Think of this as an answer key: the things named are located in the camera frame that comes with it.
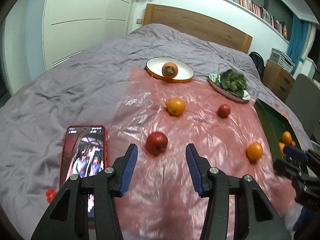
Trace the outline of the large orange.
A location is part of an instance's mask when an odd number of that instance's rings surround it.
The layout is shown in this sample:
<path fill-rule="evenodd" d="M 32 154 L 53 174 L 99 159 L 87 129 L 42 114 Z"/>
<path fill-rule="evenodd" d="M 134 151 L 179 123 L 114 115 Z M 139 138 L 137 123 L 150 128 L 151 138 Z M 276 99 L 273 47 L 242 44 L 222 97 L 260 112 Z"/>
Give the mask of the large orange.
<path fill-rule="evenodd" d="M 292 136 L 289 131 L 285 131 L 281 135 L 281 140 L 285 145 L 291 145 L 292 144 Z"/>
<path fill-rule="evenodd" d="M 283 142 L 278 142 L 279 148 L 280 148 L 280 152 L 283 158 L 286 157 L 286 154 L 283 152 L 284 147 L 286 146 Z"/>

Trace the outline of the small red apple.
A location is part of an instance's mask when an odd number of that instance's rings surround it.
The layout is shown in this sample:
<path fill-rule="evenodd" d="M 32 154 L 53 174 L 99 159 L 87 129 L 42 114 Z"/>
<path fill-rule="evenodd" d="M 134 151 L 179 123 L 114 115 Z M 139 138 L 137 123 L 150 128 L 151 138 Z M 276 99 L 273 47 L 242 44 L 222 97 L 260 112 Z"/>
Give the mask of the small red apple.
<path fill-rule="evenodd" d="M 217 110 L 217 115 L 220 118 L 227 118 L 231 113 L 231 107 L 227 104 L 223 104 Z"/>

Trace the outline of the small orange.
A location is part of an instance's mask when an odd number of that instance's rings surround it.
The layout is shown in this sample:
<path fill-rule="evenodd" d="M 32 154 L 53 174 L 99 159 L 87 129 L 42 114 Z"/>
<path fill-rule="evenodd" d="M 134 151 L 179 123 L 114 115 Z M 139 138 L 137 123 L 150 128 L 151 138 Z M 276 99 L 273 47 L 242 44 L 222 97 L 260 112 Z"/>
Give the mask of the small orange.
<path fill-rule="evenodd" d="M 185 102 L 180 98 L 170 99 L 167 103 L 167 111 L 170 115 L 181 116 L 185 111 Z"/>

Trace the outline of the green rectangular tray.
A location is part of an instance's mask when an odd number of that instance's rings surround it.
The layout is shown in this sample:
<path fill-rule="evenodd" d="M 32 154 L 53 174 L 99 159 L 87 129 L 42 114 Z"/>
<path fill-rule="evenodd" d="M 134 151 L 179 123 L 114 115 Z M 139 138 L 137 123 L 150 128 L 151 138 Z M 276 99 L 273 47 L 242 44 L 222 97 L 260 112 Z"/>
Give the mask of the green rectangular tray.
<path fill-rule="evenodd" d="M 278 143 L 281 142 L 282 134 L 286 131 L 291 134 L 297 148 L 302 149 L 289 120 L 285 116 L 260 99 L 254 103 L 254 109 L 265 133 L 273 162 L 283 159 Z"/>

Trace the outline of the red cased smartphone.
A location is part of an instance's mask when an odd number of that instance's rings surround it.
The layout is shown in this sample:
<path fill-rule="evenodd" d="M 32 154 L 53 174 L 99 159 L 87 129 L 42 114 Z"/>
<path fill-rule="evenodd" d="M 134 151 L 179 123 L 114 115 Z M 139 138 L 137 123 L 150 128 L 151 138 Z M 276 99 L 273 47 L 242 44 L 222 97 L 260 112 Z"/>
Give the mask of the red cased smartphone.
<path fill-rule="evenodd" d="M 95 176 L 105 168 L 106 129 L 98 125 L 67 128 L 63 142 L 59 186 L 72 175 Z"/>

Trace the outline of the wooden nightstand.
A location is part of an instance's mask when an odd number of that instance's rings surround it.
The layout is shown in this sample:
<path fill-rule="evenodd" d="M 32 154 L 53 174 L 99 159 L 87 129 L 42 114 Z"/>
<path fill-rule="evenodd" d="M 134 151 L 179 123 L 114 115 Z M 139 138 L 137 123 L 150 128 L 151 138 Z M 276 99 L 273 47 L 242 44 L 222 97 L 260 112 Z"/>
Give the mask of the wooden nightstand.
<path fill-rule="evenodd" d="M 279 64 L 267 61 L 263 74 L 263 84 L 269 88 L 282 102 L 285 102 L 295 80 Z"/>

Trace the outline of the green leafy vegetable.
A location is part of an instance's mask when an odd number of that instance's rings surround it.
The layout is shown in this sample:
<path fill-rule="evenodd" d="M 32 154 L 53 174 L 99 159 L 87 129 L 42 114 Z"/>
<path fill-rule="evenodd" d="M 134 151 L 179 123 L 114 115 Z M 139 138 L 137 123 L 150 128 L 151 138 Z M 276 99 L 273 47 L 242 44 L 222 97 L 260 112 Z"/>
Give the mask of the green leafy vegetable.
<path fill-rule="evenodd" d="M 243 73 L 229 69 L 220 73 L 220 87 L 238 98 L 243 98 L 247 82 Z"/>

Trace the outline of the pink plastic sheet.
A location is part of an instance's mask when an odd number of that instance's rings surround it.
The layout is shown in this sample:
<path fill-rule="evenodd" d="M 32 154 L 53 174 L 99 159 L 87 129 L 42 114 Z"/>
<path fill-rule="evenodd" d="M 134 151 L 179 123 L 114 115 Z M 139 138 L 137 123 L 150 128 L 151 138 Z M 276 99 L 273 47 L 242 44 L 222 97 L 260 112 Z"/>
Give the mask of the pink plastic sheet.
<path fill-rule="evenodd" d="M 173 98 L 185 102 L 181 116 L 167 111 Z M 223 104 L 231 107 L 227 118 L 217 115 Z M 168 138 L 166 150 L 158 156 L 151 155 L 145 146 L 153 132 Z M 246 150 L 254 142 L 262 145 L 263 156 L 252 163 Z M 280 215 L 289 215 L 296 207 L 291 182 L 274 174 L 253 103 L 232 102 L 206 81 L 167 83 L 144 70 L 130 70 L 110 123 L 107 162 L 112 164 L 124 155 L 131 143 L 138 146 L 138 160 L 129 190 L 115 200 L 125 239 L 199 239 L 208 200 L 194 191 L 185 159 L 190 143 L 225 174 L 250 174 Z"/>

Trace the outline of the black backpack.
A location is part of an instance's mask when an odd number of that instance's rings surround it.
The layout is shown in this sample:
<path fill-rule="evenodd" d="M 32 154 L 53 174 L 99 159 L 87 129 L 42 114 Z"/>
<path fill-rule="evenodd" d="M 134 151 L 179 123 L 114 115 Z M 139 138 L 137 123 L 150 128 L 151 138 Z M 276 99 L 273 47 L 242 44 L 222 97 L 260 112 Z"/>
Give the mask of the black backpack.
<path fill-rule="evenodd" d="M 262 56 L 259 53 L 252 51 L 249 54 L 249 57 L 254 62 L 255 67 L 258 71 L 259 77 L 262 80 L 263 76 L 264 76 L 264 71 L 265 71 L 265 64 L 264 64 L 264 60 L 263 60 Z"/>

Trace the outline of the white printer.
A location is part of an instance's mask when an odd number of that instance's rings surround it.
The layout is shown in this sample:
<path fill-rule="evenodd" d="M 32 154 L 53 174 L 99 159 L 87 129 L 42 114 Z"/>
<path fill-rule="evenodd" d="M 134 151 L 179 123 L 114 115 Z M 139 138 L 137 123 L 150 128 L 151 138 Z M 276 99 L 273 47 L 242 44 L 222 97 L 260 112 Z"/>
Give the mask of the white printer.
<path fill-rule="evenodd" d="M 272 62 L 280 65 L 282 68 L 284 68 L 290 74 L 293 73 L 293 69 L 295 67 L 295 64 L 283 51 L 278 50 L 276 48 L 272 48 L 270 60 Z"/>

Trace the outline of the white striped oval plate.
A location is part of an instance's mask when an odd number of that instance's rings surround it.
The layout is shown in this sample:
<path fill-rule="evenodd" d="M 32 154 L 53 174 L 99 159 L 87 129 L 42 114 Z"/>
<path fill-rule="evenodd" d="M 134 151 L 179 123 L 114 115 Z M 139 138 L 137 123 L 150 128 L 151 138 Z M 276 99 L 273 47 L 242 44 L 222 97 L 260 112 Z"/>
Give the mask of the white striped oval plate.
<path fill-rule="evenodd" d="M 211 86 L 221 95 L 225 96 L 226 98 L 233 100 L 235 102 L 239 103 L 249 103 L 251 100 L 251 96 L 247 92 L 247 90 L 244 90 L 244 96 L 242 98 L 237 97 L 236 95 L 222 89 L 220 86 L 217 85 L 217 83 L 220 81 L 220 75 L 219 74 L 209 74 L 208 75 L 209 83 Z"/>

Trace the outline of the blue curtain right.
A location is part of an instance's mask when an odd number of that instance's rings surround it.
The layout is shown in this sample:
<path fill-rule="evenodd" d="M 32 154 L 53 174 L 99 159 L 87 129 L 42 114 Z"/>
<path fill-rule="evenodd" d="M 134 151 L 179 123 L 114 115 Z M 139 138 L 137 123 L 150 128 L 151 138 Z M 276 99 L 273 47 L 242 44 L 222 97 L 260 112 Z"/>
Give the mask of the blue curtain right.
<path fill-rule="evenodd" d="M 301 59 L 301 54 L 306 42 L 308 29 L 308 22 L 301 21 L 296 15 L 293 16 L 291 37 L 286 54 L 292 60 L 295 66 Z"/>

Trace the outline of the purple bed duvet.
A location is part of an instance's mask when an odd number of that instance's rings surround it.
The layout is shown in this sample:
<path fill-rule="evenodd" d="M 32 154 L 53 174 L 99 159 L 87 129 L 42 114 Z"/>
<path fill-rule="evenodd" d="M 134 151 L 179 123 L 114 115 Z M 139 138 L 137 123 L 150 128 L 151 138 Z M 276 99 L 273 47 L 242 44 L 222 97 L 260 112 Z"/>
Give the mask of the purple bed duvet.
<path fill-rule="evenodd" d="M 108 141 L 110 123 L 125 92 L 129 71 L 146 71 L 146 62 L 154 57 L 186 63 L 194 70 L 190 81 L 209 83 L 209 74 L 229 69 L 243 73 L 251 96 L 249 103 L 254 107 L 255 100 L 261 99 L 285 114 L 302 148 L 311 148 L 298 118 L 261 83 L 247 54 L 166 25 L 145 25 L 123 38 L 72 56 L 22 87 L 1 108 L 1 206 L 24 239 L 31 238 L 48 207 L 46 192 L 60 187 L 67 128 L 104 126 Z M 295 204 L 289 215 L 280 215 L 289 231 L 302 210 L 301 205 Z"/>

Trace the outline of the carrot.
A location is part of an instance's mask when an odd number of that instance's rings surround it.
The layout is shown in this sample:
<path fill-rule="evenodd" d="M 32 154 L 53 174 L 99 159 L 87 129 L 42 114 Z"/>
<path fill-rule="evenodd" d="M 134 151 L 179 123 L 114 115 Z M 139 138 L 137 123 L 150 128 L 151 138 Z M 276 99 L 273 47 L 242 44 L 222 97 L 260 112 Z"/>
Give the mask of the carrot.
<path fill-rule="evenodd" d="M 162 75 L 173 79 L 178 74 L 178 66 L 173 62 L 167 62 L 162 67 Z"/>

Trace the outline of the orange rimmed white plate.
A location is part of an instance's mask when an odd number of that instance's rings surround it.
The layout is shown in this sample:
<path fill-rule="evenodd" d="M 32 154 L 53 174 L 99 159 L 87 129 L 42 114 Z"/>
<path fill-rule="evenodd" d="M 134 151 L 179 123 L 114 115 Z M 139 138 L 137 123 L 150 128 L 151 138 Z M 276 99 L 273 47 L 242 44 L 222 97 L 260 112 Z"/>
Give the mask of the orange rimmed white plate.
<path fill-rule="evenodd" d="M 177 75 L 172 79 L 162 74 L 163 66 L 172 62 L 177 66 Z M 154 78 L 164 80 L 171 83 L 189 82 L 194 77 L 194 70 L 186 63 L 168 57 L 154 57 L 146 62 L 146 71 Z"/>

